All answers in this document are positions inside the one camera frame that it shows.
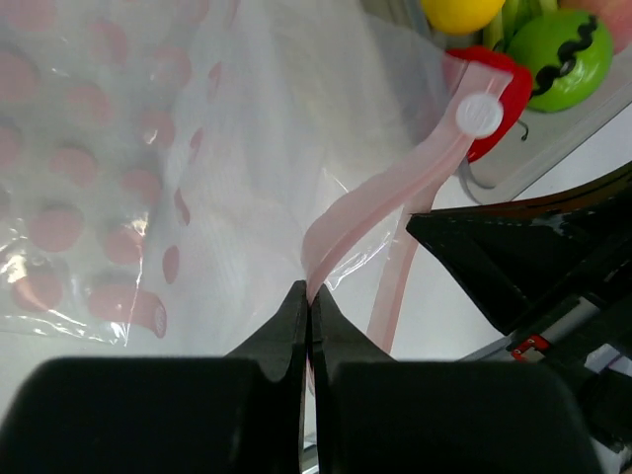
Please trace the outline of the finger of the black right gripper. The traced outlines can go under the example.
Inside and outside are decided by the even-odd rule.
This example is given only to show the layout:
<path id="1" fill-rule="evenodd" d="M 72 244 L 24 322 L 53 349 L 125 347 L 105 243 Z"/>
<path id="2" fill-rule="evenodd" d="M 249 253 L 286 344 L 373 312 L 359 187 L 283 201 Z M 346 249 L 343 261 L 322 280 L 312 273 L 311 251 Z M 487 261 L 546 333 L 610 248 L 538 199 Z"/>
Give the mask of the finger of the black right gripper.
<path id="1" fill-rule="evenodd" d="M 545 197 L 417 213 L 407 231 L 505 336 L 541 334 L 585 300 L 594 336 L 631 339 L 628 170 Z"/>

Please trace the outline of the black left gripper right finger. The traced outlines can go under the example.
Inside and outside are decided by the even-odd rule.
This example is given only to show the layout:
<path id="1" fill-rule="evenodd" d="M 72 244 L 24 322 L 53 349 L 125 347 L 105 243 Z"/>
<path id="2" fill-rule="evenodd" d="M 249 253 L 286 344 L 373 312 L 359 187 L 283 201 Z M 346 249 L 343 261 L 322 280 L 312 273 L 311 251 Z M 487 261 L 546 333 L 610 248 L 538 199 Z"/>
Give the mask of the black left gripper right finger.
<path id="1" fill-rule="evenodd" d="M 324 473 L 597 473 L 575 400 L 549 369 L 397 361 L 327 289 L 310 309 Z"/>

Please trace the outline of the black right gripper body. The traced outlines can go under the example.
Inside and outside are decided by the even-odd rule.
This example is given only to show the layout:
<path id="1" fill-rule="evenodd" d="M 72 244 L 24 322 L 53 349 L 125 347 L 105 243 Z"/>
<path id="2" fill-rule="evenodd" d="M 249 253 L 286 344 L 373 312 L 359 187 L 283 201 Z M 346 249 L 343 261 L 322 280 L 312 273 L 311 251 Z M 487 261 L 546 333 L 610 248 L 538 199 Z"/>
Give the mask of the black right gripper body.
<path id="1" fill-rule="evenodd" d="M 558 284 L 526 298 L 507 282 L 459 284 L 502 337 L 471 360 L 539 363 L 573 392 L 609 473 L 631 465 L 631 278 Z"/>

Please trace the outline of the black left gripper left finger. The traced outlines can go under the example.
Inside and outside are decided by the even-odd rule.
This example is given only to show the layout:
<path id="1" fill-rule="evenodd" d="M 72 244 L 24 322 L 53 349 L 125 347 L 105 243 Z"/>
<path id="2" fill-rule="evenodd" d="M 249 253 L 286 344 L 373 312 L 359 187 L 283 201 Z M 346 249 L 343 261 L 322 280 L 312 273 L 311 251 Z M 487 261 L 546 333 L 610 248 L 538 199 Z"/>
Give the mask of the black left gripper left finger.
<path id="1" fill-rule="evenodd" d="M 1 427 L 5 473 L 297 473 L 306 285 L 223 357 L 40 365 Z"/>

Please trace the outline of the green celery bunch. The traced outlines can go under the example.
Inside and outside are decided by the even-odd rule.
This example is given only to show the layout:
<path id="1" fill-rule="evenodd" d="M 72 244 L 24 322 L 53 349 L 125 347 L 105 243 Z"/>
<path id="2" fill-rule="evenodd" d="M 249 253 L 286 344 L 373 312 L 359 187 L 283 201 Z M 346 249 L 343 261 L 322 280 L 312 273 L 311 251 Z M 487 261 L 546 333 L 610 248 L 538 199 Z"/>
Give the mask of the green celery bunch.
<path id="1" fill-rule="evenodd" d="M 523 26 L 558 9 L 557 0 L 507 0 L 501 11 L 483 29 L 482 45 L 493 51 L 506 51 Z"/>

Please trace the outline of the clear zip top bag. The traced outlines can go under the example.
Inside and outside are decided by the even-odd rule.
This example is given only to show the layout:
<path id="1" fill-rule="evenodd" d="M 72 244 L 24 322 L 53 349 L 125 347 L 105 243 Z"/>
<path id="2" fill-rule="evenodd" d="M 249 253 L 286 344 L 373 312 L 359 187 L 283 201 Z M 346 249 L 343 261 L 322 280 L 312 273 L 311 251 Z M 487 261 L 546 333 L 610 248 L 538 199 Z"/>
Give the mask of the clear zip top bag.
<path id="1" fill-rule="evenodd" d="M 5 1 L 1 327 L 224 352 L 303 280 L 387 347 L 512 78 L 357 1 Z"/>

